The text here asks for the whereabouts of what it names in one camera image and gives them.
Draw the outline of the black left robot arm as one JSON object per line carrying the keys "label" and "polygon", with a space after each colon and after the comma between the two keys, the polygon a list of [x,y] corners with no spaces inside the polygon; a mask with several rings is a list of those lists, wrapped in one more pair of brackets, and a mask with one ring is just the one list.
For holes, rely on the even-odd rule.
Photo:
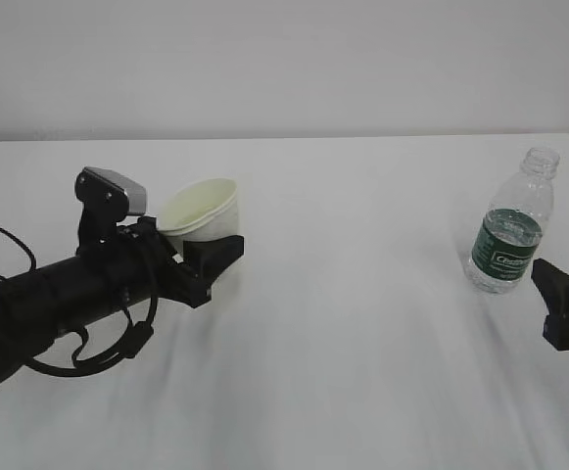
{"label": "black left robot arm", "polygon": [[[58,378],[80,378],[104,372],[138,355],[154,334],[160,300],[192,308],[208,303],[212,285],[244,255],[241,235],[207,242],[186,242],[182,260],[156,228],[140,217],[131,225],[113,228],[106,240],[80,245],[71,258],[17,276],[0,276],[0,383],[22,367]],[[119,339],[108,349],[82,359],[71,355],[71,366],[38,360],[54,342],[76,334],[88,342],[88,325],[131,306],[148,302],[147,315],[129,319]]]}

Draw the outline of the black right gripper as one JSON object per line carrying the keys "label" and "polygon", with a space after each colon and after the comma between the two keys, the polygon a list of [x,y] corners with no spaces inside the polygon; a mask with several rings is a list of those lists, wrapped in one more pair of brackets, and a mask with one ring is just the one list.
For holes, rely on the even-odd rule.
{"label": "black right gripper", "polygon": [[531,279],[547,306],[543,337],[559,352],[569,351],[569,274],[538,258]]}

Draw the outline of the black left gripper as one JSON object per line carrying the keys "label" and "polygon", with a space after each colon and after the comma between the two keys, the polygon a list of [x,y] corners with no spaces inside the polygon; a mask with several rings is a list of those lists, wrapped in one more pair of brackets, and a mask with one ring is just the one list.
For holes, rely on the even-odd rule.
{"label": "black left gripper", "polygon": [[192,308],[211,301],[211,285],[244,255],[244,237],[231,235],[207,242],[184,241],[183,262],[178,262],[173,258],[177,251],[158,231],[157,220],[147,215],[118,225],[116,235],[143,266],[151,296]]}

